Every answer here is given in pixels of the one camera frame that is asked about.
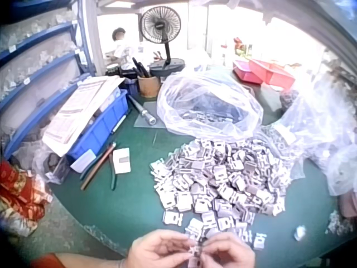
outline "workbench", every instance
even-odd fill
[[[254,87],[257,100],[264,108],[263,124],[279,119],[279,94],[272,89]],[[71,171],[63,185],[52,185],[52,190],[64,207],[94,237],[113,250],[126,255],[131,243],[155,229],[184,232],[192,212],[184,213],[182,226],[162,223],[163,208],[153,186],[149,164],[166,158],[193,137],[180,136],[164,129],[134,128],[138,112],[132,112],[108,143],[116,141],[117,148],[130,148],[131,172],[117,175],[117,188],[110,190],[109,161],[97,172],[83,192],[79,174]],[[310,160],[304,164],[306,178],[293,181],[287,189],[286,211],[276,217],[257,214],[251,227],[253,234],[265,233],[265,249],[256,252],[257,268],[296,267],[321,256],[357,233],[343,236],[325,234],[329,215],[337,209],[337,199],[329,195],[325,175]],[[306,236],[297,242],[293,238],[296,227],[304,225]]]

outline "black fan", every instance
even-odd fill
[[[170,7],[153,7],[141,17],[140,32],[143,37],[155,44],[165,45],[167,59],[157,61],[149,66],[152,75],[168,76],[185,67],[183,60],[171,58],[168,46],[168,43],[176,38],[180,30],[180,16]]]

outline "red box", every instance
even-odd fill
[[[249,63],[246,61],[234,60],[233,71],[240,80],[254,84],[262,84],[263,80],[257,77],[249,68]]]
[[[275,63],[250,59],[249,67],[257,77],[269,85],[290,89],[295,82],[295,78],[290,73]]]

